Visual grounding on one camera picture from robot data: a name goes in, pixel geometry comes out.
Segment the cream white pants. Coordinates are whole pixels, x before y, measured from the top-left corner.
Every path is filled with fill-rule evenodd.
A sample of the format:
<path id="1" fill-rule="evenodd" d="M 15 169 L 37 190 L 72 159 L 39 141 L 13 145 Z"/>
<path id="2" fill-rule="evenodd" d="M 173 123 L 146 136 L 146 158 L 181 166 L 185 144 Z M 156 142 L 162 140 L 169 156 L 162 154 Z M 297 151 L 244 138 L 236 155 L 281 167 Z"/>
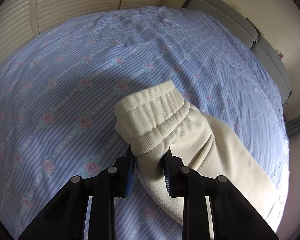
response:
<path id="1" fill-rule="evenodd" d="M 279 227 L 285 198 L 224 122 L 186 101 L 172 81 L 123 98 L 115 107 L 115 129 L 130 144 L 139 180 L 174 220 L 183 218 L 183 201 L 170 198 L 162 156 L 171 151 L 201 175 L 226 176 L 273 229 Z"/>

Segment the blue floral bed cover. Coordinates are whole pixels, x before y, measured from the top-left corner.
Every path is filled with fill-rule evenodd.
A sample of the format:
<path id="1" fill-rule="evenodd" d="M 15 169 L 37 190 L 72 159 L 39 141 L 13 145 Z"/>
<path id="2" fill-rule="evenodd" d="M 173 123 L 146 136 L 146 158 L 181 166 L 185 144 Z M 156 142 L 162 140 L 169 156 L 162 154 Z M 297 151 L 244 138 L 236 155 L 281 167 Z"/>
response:
<path id="1" fill-rule="evenodd" d="M 118 10 L 68 20 L 0 66 L 0 221 L 13 239 L 72 176 L 94 177 L 125 154 L 116 105 L 166 81 L 236 133 L 286 204 L 281 96 L 253 52 L 201 11 Z M 181 223 L 136 166 L 132 194 L 116 201 L 117 238 L 180 239 Z"/>

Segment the green curtain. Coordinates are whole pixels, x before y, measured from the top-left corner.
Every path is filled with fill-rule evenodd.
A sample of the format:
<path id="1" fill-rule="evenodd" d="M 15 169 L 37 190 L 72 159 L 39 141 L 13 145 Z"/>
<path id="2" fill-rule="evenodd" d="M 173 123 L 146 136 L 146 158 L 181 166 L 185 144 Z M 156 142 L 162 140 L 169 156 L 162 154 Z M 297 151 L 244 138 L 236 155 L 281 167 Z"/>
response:
<path id="1" fill-rule="evenodd" d="M 286 123 L 288 137 L 292 137 L 300 132 L 300 115 Z"/>

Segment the grey padded headboard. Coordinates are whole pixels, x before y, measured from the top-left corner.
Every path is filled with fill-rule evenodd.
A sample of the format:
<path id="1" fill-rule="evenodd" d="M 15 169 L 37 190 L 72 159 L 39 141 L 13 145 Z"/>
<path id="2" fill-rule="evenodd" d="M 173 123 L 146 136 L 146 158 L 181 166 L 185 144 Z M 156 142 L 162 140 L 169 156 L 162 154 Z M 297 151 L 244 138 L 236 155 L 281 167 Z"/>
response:
<path id="1" fill-rule="evenodd" d="M 284 106 L 287 104 L 292 94 L 288 71 L 276 50 L 250 20 L 222 0 L 186 0 L 181 7 L 199 10 L 212 16 L 240 39 L 253 52 L 277 85 L 282 104 Z"/>

